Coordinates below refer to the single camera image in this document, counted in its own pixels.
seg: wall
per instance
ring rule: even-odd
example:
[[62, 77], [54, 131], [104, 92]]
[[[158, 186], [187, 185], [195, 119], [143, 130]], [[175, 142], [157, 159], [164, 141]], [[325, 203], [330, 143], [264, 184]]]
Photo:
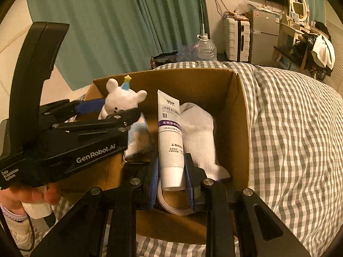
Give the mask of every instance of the wall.
[[343, 24], [329, 2], [325, 0], [326, 27], [332, 38], [335, 49], [335, 64], [331, 77], [326, 77], [324, 82], [333, 87], [343, 96]]
[[[8, 118], [14, 68], [31, 25], [26, 0], [16, 0], [0, 24], [0, 121]], [[76, 99], [87, 91], [87, 87], [73, 92], [54, 66], [51, 78], [44, 82], [41, 104], [64, 98]]]
[[[240, 0], [222, 0], [228, 10], [234, 11]], [[262, 6], [265, 4], [264, 0], [249, 0], [252, 2], [254, 5]], [[221, 4], [219, 1], [220, 6], [224, 11], [226, 9], [224, 6]], [[208, 17], [209, 17], [209, 27], [210, 27], [210, 35], [211, 39], [214, 41], [216, 47], [217, 47], [217, 52], [218, 53], [223, 53], [225, 51], [225, 43], [224, 43], [224, 23], [222, 21], [221, 16], [217, 12], [216, 4], [214, 0], [206, 0], [206, 6], [207, 6], [207, 12], [208, 12]], [[271, 3], [267, 1], [267, 6], [271, 9]], [[276, 12], [282, 11], [282, 6], [278, 5], [276, 3], [273, 3], [273, 10]]]

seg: refrigerator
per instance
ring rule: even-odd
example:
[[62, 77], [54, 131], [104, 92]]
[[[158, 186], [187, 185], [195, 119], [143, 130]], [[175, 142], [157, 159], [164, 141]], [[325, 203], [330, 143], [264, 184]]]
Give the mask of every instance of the refrigerator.
[[261, 10], [250, 11], [250, 50], [248, 62], [271, 66], [274, 46], [277, 46], [280, 16]]

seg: silver bolt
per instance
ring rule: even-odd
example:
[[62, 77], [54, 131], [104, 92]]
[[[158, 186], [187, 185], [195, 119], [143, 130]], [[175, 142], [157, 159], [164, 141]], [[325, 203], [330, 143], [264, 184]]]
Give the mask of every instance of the silver bolt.
[[90, 190], [90, 193], [95, 196], [95, 195], [98, 195], [99, 193], [101, 192], [101, 189], [98, 188], [98, 187], [94, 187]]
[[213, 185], [214, 184], [214, 181], [212, 179], [204, 179], [203, 181], [204, 185]]
[[141, 180], [138, 179], [138, 178], [132, 178], [131, 181], [130, 181], [130, 183], [131, 183], [132, 185], [139, 185], [139, 184], [141, 183]]
[[254, 192], [250, 188], [243, 189], [243, 194], [246, 196], [251, 196], [251, 195], [253, 195], [253, 193]]

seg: blue gripper pad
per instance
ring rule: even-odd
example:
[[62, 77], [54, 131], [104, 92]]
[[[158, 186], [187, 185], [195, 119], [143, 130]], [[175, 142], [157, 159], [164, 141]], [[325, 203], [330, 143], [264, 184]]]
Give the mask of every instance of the blue gripper pad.
[[93, 100], [80, 102], [80, 104], [76, 106], [75, 109], [77, 113], [80, 113], [80, 114], [100, 112], [104, 104], [105, 104], [105, 99], [93, 99]]
[[150, 183], [150, 188], [149, 188], [149, 210], [151, 210], [156, 202], [156, 196], [157, 196], [157, 187], [158, 187], [158, 178], [159, 178], [159, 172], [158, 172], [158, 166], [159, 166], [159, 161], [158, 157], [155, 160], [155, 164], [153, 167], [153, 174], [152, 174], [152, 179]]
[[184, 166], [184, 173], [186, 178], [186, 193], [188, 198], [188, 205], [191, 208], [192, 211], [194, 211], [194, 187], [192, 185], [191, 181], [191, 175], [189, 171], [189, 165], [193, 165], [192, 163], [187, 162], [186, 155], [184, 155], [185, 159], [185, 166]]

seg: gingham blanket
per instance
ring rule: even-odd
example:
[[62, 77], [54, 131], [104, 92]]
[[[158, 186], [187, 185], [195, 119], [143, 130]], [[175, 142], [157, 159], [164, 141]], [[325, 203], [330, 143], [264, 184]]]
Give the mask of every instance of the gingham blanket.
[[312, 257], [320, 256], [343, 224], [343, 99], [303, 74], [246, 63], [183, 62], [156, 69], [180, 67], [239, 74], [251, 145], [249, 187]]

